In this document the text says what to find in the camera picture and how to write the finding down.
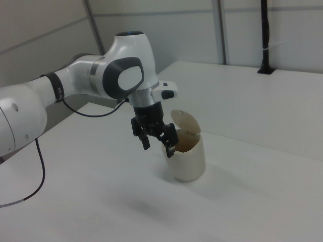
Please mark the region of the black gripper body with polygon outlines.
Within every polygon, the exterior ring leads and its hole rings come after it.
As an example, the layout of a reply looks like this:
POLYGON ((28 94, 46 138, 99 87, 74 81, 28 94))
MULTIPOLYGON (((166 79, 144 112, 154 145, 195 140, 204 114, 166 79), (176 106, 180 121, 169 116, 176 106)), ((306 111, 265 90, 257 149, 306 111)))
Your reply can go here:
POLYGON ((147 107, 134 107, 135 118, 142 128, 152 125, 163 125, 162 103, 157 102, 147 107))

